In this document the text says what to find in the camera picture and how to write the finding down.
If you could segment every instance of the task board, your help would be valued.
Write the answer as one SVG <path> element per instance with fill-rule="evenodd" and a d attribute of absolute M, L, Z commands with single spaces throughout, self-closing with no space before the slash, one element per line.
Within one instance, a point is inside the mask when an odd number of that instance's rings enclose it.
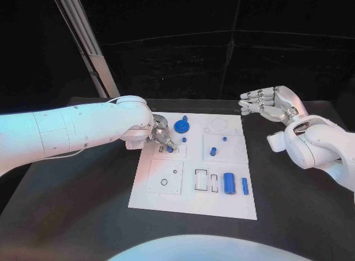
<path fill-rule="evenodd" d="M 178 149 L 171 152 L 156 142 L 145 145 L 129 207 L 256 220 L 241 116 L 155 114 L 168 119 Z M 184 116 L 189 130 L 178 133 L 174 125 Z M 226 173 L 234 174 L 236 194 L 226 193 Z"/>

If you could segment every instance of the black table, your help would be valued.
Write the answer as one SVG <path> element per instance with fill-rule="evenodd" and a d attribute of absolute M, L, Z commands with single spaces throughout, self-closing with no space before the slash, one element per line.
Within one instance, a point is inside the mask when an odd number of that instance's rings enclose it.
<path fill-rule="evenodd" d="M 74 98 L 71 104 L 100 102 Z M 237 101 L 148 100 L 153 111 L 240 114 Z M 327 101 L 308 112 L 344 127 Z M 122 140 L 74 157 L 34 163 L 0 217 L 0 260 L 104 260 L 161 237 L 210 234 L 275 246 L 312 260 L 355 260 L 353 192 L 318 169 L 273 153 L 266 136 L 285 129 L 243 118 L 259 220 L 129 208 L 140 150 Z"/>

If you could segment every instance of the white baseplate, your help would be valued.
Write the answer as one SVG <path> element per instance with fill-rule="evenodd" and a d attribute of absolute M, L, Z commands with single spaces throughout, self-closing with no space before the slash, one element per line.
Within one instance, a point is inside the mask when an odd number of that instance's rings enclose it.
<path fill-rule="evenodd" d="M 129 207 L 257 220 L 241 116 L 155 114 L 168 119 L 171 137 L 179 149 L 169 153 L 166 146 L 155 142 L 145 146 Z M 179 134 L 174 125 L 184 115 L 189 131 Z M 213 147 L 217 147 L 215 156 L 211 156 Z M 227 172 L 234 173 L 233 195 L 224 193 Z M 249 195 L 244 195 L 241 178 L 247 178 Z"/>

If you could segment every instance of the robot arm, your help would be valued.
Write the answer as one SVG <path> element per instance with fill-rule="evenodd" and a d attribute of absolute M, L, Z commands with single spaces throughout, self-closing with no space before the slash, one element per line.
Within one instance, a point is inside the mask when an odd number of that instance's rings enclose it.
<path fill-rule="evenodd" d="M 355 133 L 328 119 L 309 116 L 298 95 L 285 86 L 249 92 L 241 99 L 243 115 L 259 112 L 288 126 L 267 136 L 272 150 L 286 150 L 299 167 L 324 170 L 355 192 Z"/>
<path fill-rule="evenodd" d="M 140 97 L 120 97 L 116 104 L 0 115 L 0 176 L 26 163 L 117 139 L 129 150 L 143 148 L 149 141 L 176 148 L 166 119 L 152 114 Z"/>

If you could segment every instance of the blue screw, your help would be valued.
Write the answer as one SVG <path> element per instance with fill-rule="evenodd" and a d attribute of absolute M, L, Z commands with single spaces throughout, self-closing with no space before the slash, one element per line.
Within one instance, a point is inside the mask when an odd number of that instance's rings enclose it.
<path fill-rule="evenodd" d="M 168 152 L 174 153 L 174 148 L 168 146 Z"/>
<path fill-rule="evenodd" d="M 213 147 L 213 148 L 211 148 L 211 156 L 215 156 L 215 154 L 217 154 L 217 148 Z"/>

